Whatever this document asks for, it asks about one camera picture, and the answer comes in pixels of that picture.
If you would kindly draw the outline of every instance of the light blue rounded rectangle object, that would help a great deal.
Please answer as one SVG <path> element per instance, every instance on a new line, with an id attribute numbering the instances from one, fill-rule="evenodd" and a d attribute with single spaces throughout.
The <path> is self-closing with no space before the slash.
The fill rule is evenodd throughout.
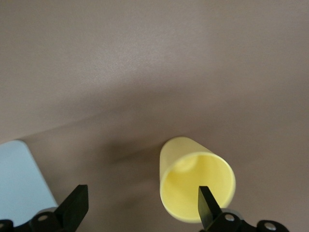
<path id="1" fill-rule="evenodd" d="M 52 207 L 57 203 L 27 145 L 19 140 L 0 145 L 0 220 L 18 226 Z"/>

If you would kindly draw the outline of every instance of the screw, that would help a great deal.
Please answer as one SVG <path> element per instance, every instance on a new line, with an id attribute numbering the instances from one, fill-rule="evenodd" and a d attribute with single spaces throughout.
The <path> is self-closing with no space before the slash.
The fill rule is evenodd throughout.
<path id="1" fill-rule="evenodd" d="M 234 216 L 231 215 L 231 214 L 226 214 L 226 215 L 225 215 L 225 219 L 228 220 L 228 221 L 235 221 Z"/>
<path id="2" fill-rule="evenodd" d="M 47 215 L 42 215 L 42 216 L 40 216 L 40 217 L 38 218 L 38 221 L 44 221 L 44 220 L 46 220 L 47 218 L 48 218 Z"/>
<path id="3" fill-rule="evenodd" d="M 270 223 L 270 222 L 266 222 L 266 223 L 264 224 L 264 226 L 265 226 L 267 229 L 269 229 L 270 231 L 275 231 L 275 230 L 277 229 L 276 226 L 275 226 L 274 224 Z"/>

